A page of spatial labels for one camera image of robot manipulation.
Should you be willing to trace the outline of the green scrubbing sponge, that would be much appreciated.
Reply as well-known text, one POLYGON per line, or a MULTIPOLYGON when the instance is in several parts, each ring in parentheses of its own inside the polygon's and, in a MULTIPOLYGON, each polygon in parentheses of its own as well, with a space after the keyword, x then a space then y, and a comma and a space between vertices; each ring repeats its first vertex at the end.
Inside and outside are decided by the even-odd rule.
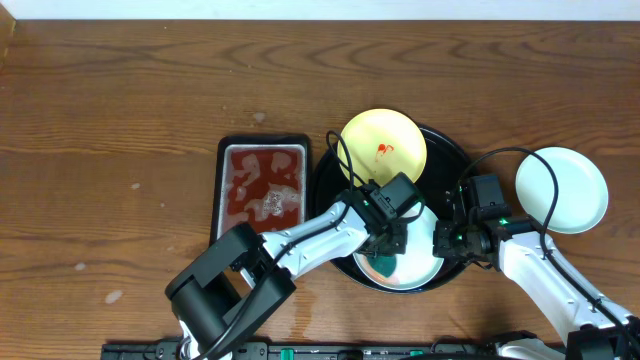
POLYGON ((389 279, 397 269, 397 258, 395 256, 368 257, 367 263, 371 268, 372 277, 376 279, 389 279))

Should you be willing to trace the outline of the pale green plate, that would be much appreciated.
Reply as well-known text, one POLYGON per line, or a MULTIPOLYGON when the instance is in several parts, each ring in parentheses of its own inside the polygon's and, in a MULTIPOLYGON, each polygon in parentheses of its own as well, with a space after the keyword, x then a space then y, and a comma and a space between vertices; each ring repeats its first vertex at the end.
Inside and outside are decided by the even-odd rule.
POLYGON ((406 252, 393 255, 397 258, 397 269, 391 278, 372 277, 367 258, 374 256, 354 254, 358 268, 384 290, 409 292, 426 285, 435 278, 444 263, 443 258, 433 255, 433 232, 437 220, 436 215, 428 207, 424 207, 420 217, 407 225, 406 252))

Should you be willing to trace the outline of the light blue plate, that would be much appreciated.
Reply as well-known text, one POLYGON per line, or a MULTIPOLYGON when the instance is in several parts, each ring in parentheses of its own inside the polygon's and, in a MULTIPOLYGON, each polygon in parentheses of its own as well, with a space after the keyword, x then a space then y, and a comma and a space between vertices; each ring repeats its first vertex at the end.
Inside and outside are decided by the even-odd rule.
POLYGON ((539 222, 545 219, 554 195, 552 175, 559 195, 548 229, 578 234, 596 226, 608 207, 606 181, 591 160, 568 148, 543 148, 520 164, 515 188, 523 210, 539 222))

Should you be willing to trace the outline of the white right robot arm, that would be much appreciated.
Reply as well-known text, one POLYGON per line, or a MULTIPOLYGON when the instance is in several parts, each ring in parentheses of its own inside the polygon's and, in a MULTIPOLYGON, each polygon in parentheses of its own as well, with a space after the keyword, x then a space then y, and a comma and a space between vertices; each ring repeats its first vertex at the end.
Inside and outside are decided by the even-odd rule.
POLYGON ((559 334, 567 359, 639 357, 639 318, 582 276, 532 217, 438 220, 433 242, 436 257, 486 262, 515 282, 559 334))

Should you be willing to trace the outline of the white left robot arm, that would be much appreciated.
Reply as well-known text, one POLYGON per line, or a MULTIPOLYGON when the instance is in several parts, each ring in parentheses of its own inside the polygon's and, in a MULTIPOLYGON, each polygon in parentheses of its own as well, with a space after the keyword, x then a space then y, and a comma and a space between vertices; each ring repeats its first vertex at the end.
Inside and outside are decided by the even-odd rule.
POLYGON ((297 278, 333 259, 391 242, 419 200, 408 186, 365 185, 343 191, 322 215, 285 230, 232 227, 165 289, 184 334, 181 355, 226 356, 293 294, 297 278))

